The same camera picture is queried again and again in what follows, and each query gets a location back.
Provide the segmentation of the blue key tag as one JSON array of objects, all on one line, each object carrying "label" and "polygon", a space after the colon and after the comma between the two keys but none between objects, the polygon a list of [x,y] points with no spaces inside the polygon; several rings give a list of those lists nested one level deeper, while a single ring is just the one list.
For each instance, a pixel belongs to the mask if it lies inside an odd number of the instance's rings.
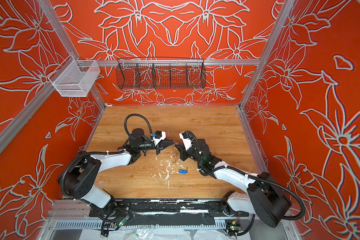
[{"label": "blue key tag", "polygon": [[178,171],[178,173],[185,175],[185,174],[188,173],[188,169],[180,169],[180,170]]}]

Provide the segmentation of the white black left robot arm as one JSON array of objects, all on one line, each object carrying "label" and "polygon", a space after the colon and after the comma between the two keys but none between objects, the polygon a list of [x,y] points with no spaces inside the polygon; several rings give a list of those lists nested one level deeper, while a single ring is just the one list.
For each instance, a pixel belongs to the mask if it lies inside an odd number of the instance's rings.
[{"label": "white black left robot arm", "polygon": [[[128,130],[128,120],[132,117],[143,119],[149,129],[146,135],[141,128]],[[80,200],[95,210],[108,210],[115,207],[114,197],[95,185],[99,173],[116,167],[124,167],[135,163],[141,155],[162,150],[175,144],[168,140],[163,131],[153,132],[147,118],[139,114],[130,114],[125,118],[124,129],[127,140],[115,152],[78,153],[58,177],[61,192],[66,198]]]}]

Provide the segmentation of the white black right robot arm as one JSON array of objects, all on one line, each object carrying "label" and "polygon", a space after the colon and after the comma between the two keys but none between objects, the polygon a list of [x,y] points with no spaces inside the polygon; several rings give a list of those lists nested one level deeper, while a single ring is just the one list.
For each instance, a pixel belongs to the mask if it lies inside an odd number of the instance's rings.
[{"label": "white black right robot arm", "polygon": [[235,212],[254,214],[269,227],[275,228],[281,220],[297,221],[306,214],[303,200],[290,189],[276,183],[267,172],[248,173],[232,167],[212,155],[205,140],[197,139],[190,131],[179,134],[182,143],[175,147],[180,159],[192,159],[204,177],[225,181],[242,190],[247,196],[233,192],[226,202]]}]

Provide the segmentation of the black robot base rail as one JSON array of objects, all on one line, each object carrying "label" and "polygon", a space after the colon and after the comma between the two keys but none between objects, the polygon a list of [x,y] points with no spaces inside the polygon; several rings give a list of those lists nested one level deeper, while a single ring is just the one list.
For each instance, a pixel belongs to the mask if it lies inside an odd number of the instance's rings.
[{"label": "black robot base rail", "polygon": [[86,230],[97,239],[140,229],[221,230],[246,234],[255,216],[235,212],[226,199],[117,199],[101,211],[73,200],[56,201],[48,214],[43,240],[78,240]]}]

